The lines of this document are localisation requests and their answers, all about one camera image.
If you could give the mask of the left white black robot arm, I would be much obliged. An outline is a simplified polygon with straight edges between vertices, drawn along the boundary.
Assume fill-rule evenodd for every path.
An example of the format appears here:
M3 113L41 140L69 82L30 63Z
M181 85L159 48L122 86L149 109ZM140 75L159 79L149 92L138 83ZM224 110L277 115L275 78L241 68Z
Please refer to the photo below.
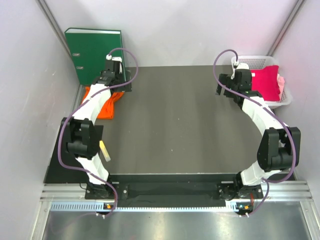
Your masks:
M75 170L88 176L86 191L93 197L106 199L112 196L114 187L103 160L110 161L110 155L98 134L95 122L105 103L114 92L128 92L131 84L126 80L125 67L121 57L107 56L105 67L90 86L82 104L71 116L61 122L58 137L57 157L61 166L62 153L68 153L80 163Z

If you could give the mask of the magenta t shirt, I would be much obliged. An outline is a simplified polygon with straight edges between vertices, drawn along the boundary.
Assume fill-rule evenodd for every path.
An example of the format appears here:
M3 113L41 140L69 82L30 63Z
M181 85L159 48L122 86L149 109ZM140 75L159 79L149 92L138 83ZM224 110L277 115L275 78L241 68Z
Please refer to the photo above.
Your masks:
M277 102L279 87L277 83L279 66L269 65L262 69L252 69L252 90L258 91L265 101Z

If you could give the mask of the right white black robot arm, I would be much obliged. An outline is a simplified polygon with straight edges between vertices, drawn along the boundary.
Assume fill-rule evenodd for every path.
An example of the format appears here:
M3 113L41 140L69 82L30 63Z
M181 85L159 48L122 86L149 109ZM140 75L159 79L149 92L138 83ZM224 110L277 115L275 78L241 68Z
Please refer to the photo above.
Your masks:
M250 117L261 134L256 161L239 172L233 180L233 193L221 190L221 197L231 200L257 193L261 182L285 170L293 171L299 164L301 131L280 121L265 103L262 95L252 90L249 69L236 69L233 74L216 77L216 94L223 94Z

